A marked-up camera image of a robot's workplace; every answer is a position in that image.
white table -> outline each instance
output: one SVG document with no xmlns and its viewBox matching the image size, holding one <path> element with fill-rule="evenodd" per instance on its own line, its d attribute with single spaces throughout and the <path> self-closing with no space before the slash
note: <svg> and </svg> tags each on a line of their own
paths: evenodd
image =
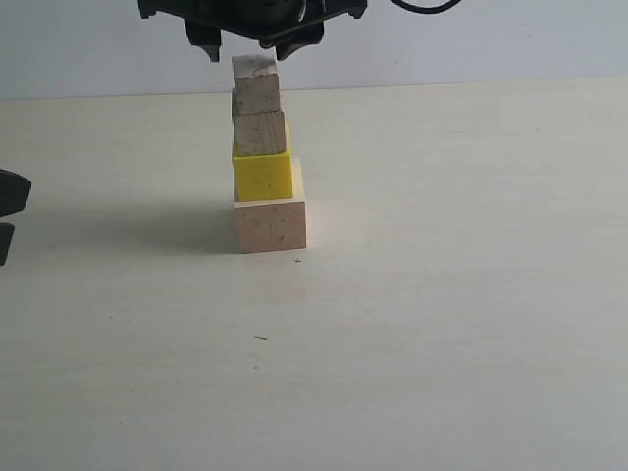
<svg viewBox="0 0 628 471">
<path fill-rule="evenodd" d="M 246 256 L 228 95 L 0 103 L 2 469 L 625 469 L 628 78 L 286 102 Z"/>
</svg>

black cable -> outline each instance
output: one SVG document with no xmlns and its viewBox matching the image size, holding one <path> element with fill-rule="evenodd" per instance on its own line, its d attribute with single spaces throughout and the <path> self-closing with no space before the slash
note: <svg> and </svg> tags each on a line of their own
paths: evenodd
<svg viewBox="0 0 628 471">
<path fill-rule="evenodd" d="M 407 10 L 412 13 L 420 13 L 422 15 L 437 15 L 438 13 L 446 12 L 447 10 L 455 7 L 461 1 L 462 0 L 449 0 L 437 7 L 419 7 L 417 5 L 410 5 L 403 0 L 391 0 L 391 2 L 393 2 L 397 7 L 402 8 L 403 10 Z"/>
</svg>

wooden block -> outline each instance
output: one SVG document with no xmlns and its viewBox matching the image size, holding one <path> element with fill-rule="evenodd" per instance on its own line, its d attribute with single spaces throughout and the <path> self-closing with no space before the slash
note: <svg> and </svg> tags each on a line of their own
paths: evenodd
<svg viewBox="0 0 628 471">
<path fill-rule="evenodd" d="M 281 110 L 279 73 L 272 57 L 235 56 L 232 62 L 237 108 L 241 115 Z"/>
<path fill-rule="evenodd" d="M 242 115 L 237 106 L 236 91 L 232 92 L 234 141 L 238 154 L 280 154 L 288 149 L 286 115 L 284 110 Z"/>
<path fill-rule="evenodd" d="M 234 203 L 239 243 L 244 253 L 305 248 L 305 190 L 300 161 L 292 165 L 294 197 Z"/>
<path fill-rule="evenodd" d="M 269 155 L 241 155 L 234 143 L 234 177 L 238 201 L 293 197 L 292 151 Z"/>
</svg>

black object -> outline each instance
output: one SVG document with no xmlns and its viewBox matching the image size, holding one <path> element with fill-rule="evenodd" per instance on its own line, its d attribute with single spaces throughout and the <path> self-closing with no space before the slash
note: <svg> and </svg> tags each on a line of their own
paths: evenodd
<svg viewBox="0 0 628 471">
<path fill-rule="evenodd" d="M 0 169 L 0 217 L 19 213 L 26 208 L 30 195 L 30 180 Z M 0 267 L 7 261 L 15 227 L 0 223 Z"/>
<path fill-rule="evenodd" d="M 396 6 L 426 15 L 442 13 L 461 0 L 438 7 L 418 7 L 401 0 Z M 212 62 L 220 61 L 222 31 L 274 47 L 282 61 L 298 49 L 318 44 L 325 34 L 324 22 L 350 14 L 359 19 L 367 0 L 137 0 L 142 18 L 165 12 L 185 19 L 190 44 L 201 47 Z"/>
</svg>

yellow cube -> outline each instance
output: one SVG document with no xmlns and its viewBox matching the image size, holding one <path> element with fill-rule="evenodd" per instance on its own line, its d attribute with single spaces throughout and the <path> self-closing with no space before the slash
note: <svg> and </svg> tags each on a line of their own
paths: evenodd
<svg viewBox="0 0 628 471">
<path fill-rule="evenodd" d="M 241 156 L 234 145 L 237 200 L 268 201 L 293 197 L 292 151 L 280 154 Z"/>
</svg>

